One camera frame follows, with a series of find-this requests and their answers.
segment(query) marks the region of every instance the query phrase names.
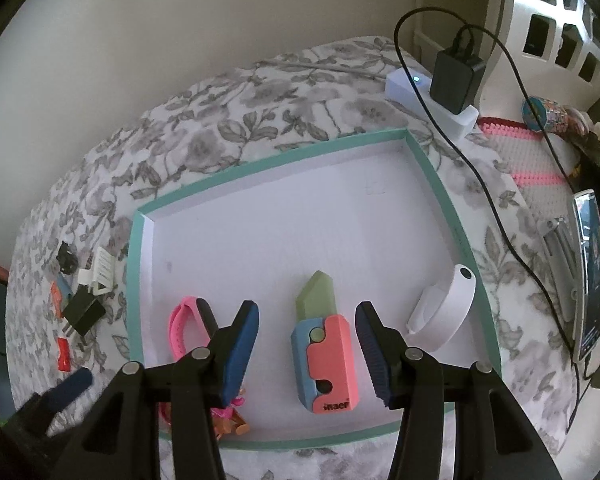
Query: tray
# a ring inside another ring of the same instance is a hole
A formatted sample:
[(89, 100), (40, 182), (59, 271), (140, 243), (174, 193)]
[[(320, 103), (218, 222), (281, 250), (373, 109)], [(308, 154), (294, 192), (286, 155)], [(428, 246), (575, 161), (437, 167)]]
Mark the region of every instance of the tray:
[[(427, 285), (462, 263), (478, 277), (474, 303), (435, 357), (500, 371), (491, 309), (458, 216), (429, 159), (407, 130), (359, 134), (229, 168), (140, 208), (127, 267), (133, 360), (172, 361), (167, 321), (184, 296), (229, 324), (242, 300), (260, 307), (240, 414), (251, 431), (225, 437), (234, 449), (298, 449), (397, 431), (402, 412), (376, 398), (355, 334), (360, 403), (315, 415), (298, 400), (290, 334), (294, 301), (320, 269), (334, 281), (339, 313), (371, 300), (401, 330)], [(187, 348), (198, 345), (192, 330)]]

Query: tablecloth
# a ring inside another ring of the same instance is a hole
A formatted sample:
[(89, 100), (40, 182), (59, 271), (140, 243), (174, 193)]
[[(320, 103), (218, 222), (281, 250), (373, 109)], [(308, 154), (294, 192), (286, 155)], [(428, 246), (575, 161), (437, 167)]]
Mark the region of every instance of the tablecloth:
[[(237, 164), (359, 132), (406, 126), (438, 172), (471, 243), (491, 301), (503, 379), (556, 454), (575, 397), (568, 353), (539, 289), (504, 246), (473, 174), (426, 122), (384, 99), (383, 76), (398, 67), (393, 43), (383, 37), (353, 38), (273, 61), (201, 81), (145, 112), (95, 146), (32, 210), (16, 240), (7, 295), (7, 359), (16, 406), (64, 377), (57, 370), (55, 341), (62, 321), (49, 297), (62, 241), (78, 254), (81, 265), (97, 245), (118, 264), (115, 288), (104, 297), (104, 318), (84, 338), (74, 334), (70, 339), (72, 366), (90, 368), (94, 385), (56, 417), (53, 431), (79, 422), (128, 359), (126, 254), (132, 215), (139, 206)], [(323, 68), (302, 66), (315, 63)], [(550, 285), (532, 216), (507, 164), (477, 128), (458, 145), (487, 182), (514, 245)], [(450, 413), (442, 479), (452, 477), (453, 426)], [(221, 454), (230, 479), (384, 479), (395, 438), (329, 449)], [(173, 476), (170, 460), (170, 443), (161, 442), (165, 478)]]

